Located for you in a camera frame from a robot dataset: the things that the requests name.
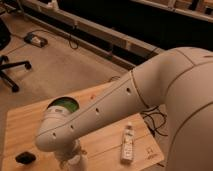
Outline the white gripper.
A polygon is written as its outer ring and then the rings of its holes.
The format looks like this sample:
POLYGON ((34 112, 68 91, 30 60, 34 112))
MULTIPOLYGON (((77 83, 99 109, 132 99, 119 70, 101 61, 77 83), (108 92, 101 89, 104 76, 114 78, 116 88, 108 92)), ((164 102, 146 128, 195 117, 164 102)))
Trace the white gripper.
POLYGON ((60 167, 67 166, 67 162, 75 156, 85 156, 87 158, 86 154, 87 152, 82 149, 79 140, 68 143, 54 152, 55 158, 58 160, 60 167))

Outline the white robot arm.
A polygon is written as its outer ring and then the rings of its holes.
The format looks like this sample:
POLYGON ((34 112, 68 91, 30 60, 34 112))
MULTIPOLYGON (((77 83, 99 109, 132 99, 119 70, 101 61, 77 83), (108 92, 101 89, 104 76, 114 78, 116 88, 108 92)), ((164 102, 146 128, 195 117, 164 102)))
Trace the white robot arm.
POLYGON ((41 151, 64 150, 84 135, 158 105, 169 115, 166 171, 213 171, 213 51, 197 47, 152 57, 73 113, 49 107, 35 144, 41 151))

